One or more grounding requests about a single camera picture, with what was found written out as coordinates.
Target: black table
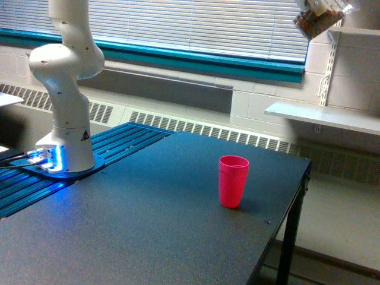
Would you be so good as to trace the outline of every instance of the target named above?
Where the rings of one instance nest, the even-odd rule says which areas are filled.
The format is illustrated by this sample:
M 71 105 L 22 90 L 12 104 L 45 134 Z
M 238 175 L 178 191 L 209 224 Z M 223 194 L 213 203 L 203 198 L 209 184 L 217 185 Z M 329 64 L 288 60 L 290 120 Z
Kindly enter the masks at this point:
M 219 157 L 251 169 L 238 210 Z M 193 134 L 169 137 L 0 223 L 1 284 L 246 284 L 289 213 L 286 284 L 310 160 Z

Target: teal window sill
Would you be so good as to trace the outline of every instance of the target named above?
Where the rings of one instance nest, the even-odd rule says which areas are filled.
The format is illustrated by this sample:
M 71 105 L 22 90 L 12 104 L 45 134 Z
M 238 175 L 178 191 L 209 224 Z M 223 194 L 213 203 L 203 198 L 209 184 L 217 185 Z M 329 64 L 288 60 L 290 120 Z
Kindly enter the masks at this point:
M 0 44 L 42 46 L 47 43 L 59 43 L 61 41 L 61 37 L 56 35 L 0 28 Z M 108 58 L 140 61 L 148 64 L 167 65 L 238 77 L 301 83 L 305 70 L 302 64 L 208 55 L 101 40 L 96 40 L 96 44 Z

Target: robotic arm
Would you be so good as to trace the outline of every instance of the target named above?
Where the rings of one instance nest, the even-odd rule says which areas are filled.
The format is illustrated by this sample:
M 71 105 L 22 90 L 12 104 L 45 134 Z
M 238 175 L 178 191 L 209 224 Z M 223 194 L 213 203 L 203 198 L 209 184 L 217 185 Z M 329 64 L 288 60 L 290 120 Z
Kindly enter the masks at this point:
M 88 99 L 77 80 L 103 70 L 105 58 L 96 46 L 88 23 L 88 0 L 49 0 L 49 16 L 62 35 L 62 44 L 38 47 L 30 54 L 30 69 L 49 92 L 53 131 L 36 148 L 50 149 L 39 167 L 49 173 L 75 173 L 95 165 L 90 138 Z

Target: heater vent grille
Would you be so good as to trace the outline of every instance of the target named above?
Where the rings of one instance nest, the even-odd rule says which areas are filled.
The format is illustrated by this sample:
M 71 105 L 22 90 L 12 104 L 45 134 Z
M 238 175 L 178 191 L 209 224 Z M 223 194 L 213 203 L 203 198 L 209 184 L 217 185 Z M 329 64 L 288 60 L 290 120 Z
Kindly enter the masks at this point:
M 221 129 L 218 125 L 192 120 L 178 120 L 144 112 L 132 112 L 129 119 L 148 126 L 157 126 L 177 132 L 192 132 L 226 141 L 262 147 L 269 150 L 309 157 L 313 161 L 313 171 L 371 185 L 380 185 L 380 160 L 352 156 L 347 153 L 326 150 L 323 147 L 293 144 L 267 135 L 239 131 L 232 128 Z
M 48 93 L 28 88 L 17 87 L 8 84 L 0 84 L 0 92 L 22 98 L 21 105 L 32 109 L 52 111 L 52 101 Z M 114 107 L 107 103 L 95 103 L 90 101 L 90 121 L 108 125 Z

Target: warning label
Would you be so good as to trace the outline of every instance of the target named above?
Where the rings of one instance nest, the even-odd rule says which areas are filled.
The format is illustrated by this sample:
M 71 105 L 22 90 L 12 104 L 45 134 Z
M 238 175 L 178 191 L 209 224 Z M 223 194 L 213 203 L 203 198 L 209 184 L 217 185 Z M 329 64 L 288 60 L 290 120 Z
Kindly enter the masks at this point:
M 88 140 L 89 138 L 90 138 L 90 136 L 88 135 L 87 130 L 85 130 L 84 134 L 83 134 L 83 137 L 82 137 L 82 141 Z

